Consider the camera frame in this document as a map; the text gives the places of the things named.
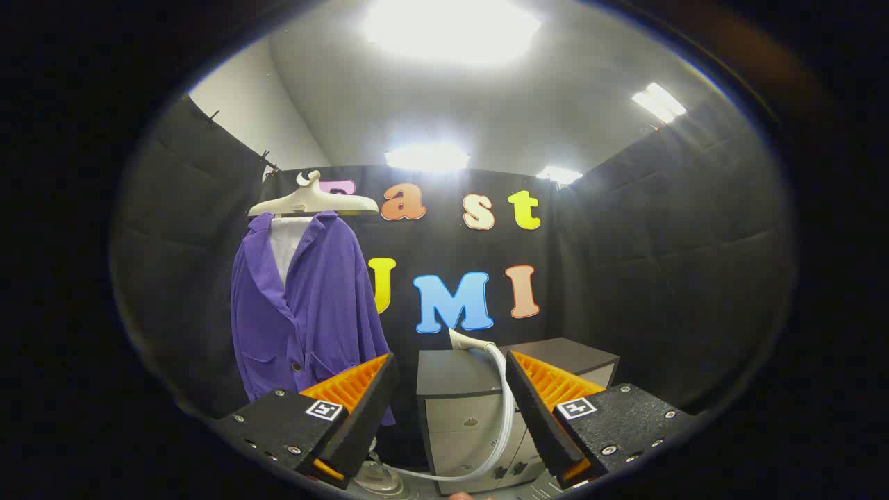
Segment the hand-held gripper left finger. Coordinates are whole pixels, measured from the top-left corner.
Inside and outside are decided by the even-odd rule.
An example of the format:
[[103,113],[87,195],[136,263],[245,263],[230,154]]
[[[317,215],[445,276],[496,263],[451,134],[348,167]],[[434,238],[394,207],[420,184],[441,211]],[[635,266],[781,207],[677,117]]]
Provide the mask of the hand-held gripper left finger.
[[346,490],[369,455],[398,380],[396,358],[383,354],[301,392],[272,390],[213,420],[212,430],[277,474]]

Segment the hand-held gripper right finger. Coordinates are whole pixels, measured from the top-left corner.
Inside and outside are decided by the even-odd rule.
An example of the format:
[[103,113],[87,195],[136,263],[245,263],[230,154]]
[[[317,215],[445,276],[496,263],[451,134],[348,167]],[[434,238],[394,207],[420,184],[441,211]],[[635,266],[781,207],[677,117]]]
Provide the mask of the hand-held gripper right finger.
[[633,384],[604,388],[514,349],[505,355],[505,379],[563,490],[645,461],[698,420]]

